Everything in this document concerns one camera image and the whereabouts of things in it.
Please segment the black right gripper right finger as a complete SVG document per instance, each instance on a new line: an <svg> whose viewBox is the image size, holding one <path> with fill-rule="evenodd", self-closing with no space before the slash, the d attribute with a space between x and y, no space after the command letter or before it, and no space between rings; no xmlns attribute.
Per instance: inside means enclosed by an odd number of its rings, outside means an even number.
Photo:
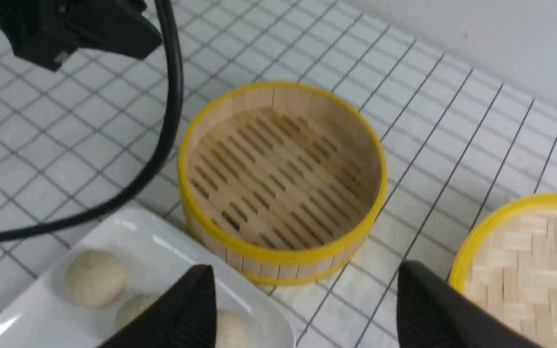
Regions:
<svg viewBox="0 0 557 348"><path fill-rule="evenodd" d="M398 268L396 334L401 348L537 348L418 261Z"/></svg>

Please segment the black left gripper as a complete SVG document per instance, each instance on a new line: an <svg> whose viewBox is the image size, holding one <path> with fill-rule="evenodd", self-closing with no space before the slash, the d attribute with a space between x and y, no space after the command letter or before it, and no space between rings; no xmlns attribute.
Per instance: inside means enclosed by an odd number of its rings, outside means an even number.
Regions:
<svg viewBox="0 0 557 348"><path fill-rule="evenodd" d="M13 54L56 72L78 49L144 60L162 44L143 0L0 0Z"/></svg>

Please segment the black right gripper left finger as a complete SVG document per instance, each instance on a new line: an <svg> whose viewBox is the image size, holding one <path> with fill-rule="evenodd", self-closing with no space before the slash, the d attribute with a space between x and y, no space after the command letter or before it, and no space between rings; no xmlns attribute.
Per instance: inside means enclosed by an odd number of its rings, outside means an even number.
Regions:
<svg viewBox="0 0 557 348"><path fill-rule="evenodd" d="M102 348L214 348L217 339L214 269L196 264Z"/></svg>

